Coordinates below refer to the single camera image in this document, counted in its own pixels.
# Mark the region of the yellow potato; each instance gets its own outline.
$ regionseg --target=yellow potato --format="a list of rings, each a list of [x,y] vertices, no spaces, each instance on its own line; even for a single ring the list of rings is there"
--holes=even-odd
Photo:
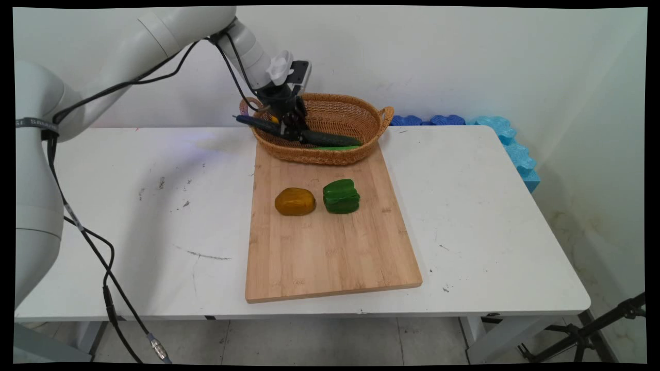
[[[282,215],[305,215],[316,208],[314,195],[302,188],[286,188],[275,198],[275,208]]]

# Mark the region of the white knob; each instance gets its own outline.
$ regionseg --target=white knob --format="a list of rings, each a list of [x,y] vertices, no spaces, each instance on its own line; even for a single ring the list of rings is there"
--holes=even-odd
[[[293,54],[288,50],[283,50],[276,57],[271,58],[271,65],[268,66],[266,72],[273,80],[273,84],[277,86],[284,84],[292,63]]]

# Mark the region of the wicker basket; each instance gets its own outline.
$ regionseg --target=wicker basket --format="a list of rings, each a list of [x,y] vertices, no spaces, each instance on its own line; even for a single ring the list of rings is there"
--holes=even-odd
[[[362,146],[346,151],[324,151],[312,145],[270,135],[252,127],[252,132],[263,148],[281,160],[308,164],[348,165],[365,158],[376,147],[394,116],[392,107],[378,111],[371,104],[352,96],[337,94],[305,93],[302,96],[307,108],[307,125],[311,130],[330,134],[347,135],[362,142]],[[254,98],[248,100],[258,108],[261,103]],[[248,115],[248,105],[241,100],[242,115]],[[254,117],[270,120],[268,112],[256,112]]]

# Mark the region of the cable connector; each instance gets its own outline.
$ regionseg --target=cable connector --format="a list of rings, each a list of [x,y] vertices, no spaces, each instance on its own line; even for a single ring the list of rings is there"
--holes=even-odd
[[[147,339],[149,339],[149,342],[151,343],[151,347],[154,349],[154,352],[156,352],[156,355],[160,358],[161,361],[164,363],[171,364],[172,361],[167,355],[167,351],[165,350],[165,347],[160,344],[160,341],[154,337],[154,335],[150,332],[147,334]]]
[[[112,295],[108,286],[103,286],[103,300],[106,302],[106,312],[108,313],[108,320],[113,326],[117,326],[117,313],[115,312],[115,305],[112,302]]]

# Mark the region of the blue foam block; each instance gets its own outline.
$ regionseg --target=blue foam block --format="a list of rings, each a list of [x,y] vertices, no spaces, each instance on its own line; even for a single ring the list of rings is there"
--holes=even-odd
[[[532,193],[534,192],[534,189],[536,189],[536,186],[541,182],[541,178],[534,170],[532,170],[527,176],[523,177],[523,182],[525,182],[529,193]]]
[[[536,189],[537,185],[541,182],[541,178],[534,171],[534,167],[536,167],[537,162],[529,156],[529,149],[527,147],[516,143],[516,131],[511,127],[509,120],[499,116],[479,116],[467,124],[486,125],[493,128],[498,138],[500,138],[500,142],[502,142],[504,145],[504,149],[506,149],[506,152],[509,154],[515,169],[518,171],[518,174],[520,174],[520,177],[523,178],[523,182],[525,182],[529,193]]]
[[[417,116],[406,116],[402,118],[401,116],[394,116],[392,121],[389,123],[390,126],[415,126],[422,125],[422,119]]]
[[[495,130],[495,134],[500,138],[500,142],[502,142],[503,145],[515,143],[514,138],[517,131],[511,127],[511,122],[506,118],[501,118],[500,116],[492,118],[488,116],[479,116],[467,124],[490,126]]]
[[[465,125],[461,116],[449,115],[448,117],[435,115],[431,118],[432,125]]]
[[[504,146],[504,149],[506,149],[506,152],[509,154],[511,161],[515,165],[515,169],[518,170],[520,176],[524,178],[534,170],[536,160],[529,156],[529,149],[527,149],[527,147],[521,146],[518,143],[513,143]]]

